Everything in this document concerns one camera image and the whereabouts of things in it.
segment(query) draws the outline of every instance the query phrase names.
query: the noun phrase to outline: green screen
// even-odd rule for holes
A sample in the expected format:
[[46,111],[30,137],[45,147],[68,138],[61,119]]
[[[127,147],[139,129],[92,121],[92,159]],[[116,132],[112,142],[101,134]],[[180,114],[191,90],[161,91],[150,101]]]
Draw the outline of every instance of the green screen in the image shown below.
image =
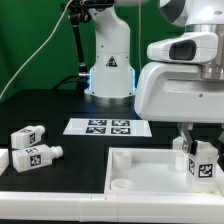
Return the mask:
[[[21,65],[40,47],[60,18],[63,0],[0,0],[0,91]],[[131,65],[139,75],[138,7],[117,7],[117,15],[131,29]],[[142,64],[149,62],[147,46],[179,35],[182,28],[170,25],[158,10],[158,1],[142,6]],[[85,60],[95,62],[94,22],[80,24]],[[51,89],[61,79],[78,72],[76,45],[67,16],[47,46],[22,70],[4,99],[22,89]],[[74,89],[73,84],[63,88]]]

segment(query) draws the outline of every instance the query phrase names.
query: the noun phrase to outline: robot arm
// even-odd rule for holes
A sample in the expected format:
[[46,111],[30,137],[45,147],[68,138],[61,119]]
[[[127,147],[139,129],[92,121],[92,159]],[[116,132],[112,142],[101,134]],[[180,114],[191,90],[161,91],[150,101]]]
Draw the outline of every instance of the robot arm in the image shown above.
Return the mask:
[[[105,104],[125,104],[133,101],[135,96],[135,71],[131,67],[130,28],[116,15],[115,6],[136,6],[149,0],[74,0],[70,10],[76,14],[76,23],[70,20],[73,30],[78,22],[93,19],[96,30],[96,63],[90,69],[89,88],[85,90],[88,100]],[[86,65],[82,50],[80,68]]]

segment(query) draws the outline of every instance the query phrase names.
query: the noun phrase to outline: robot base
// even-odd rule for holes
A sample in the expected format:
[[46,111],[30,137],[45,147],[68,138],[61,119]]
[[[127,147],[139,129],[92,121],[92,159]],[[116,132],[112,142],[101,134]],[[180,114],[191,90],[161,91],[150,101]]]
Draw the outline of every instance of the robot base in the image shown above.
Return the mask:
[[104,105],[127,105],[134,103],[135,95],[130,95],[127,97],[120,97],[120,98],[109,98],[109,97],[99,97],[95,96],[92,93],[85,91],[85,99],[88,101],[92,101],[95,103],[100,103]]

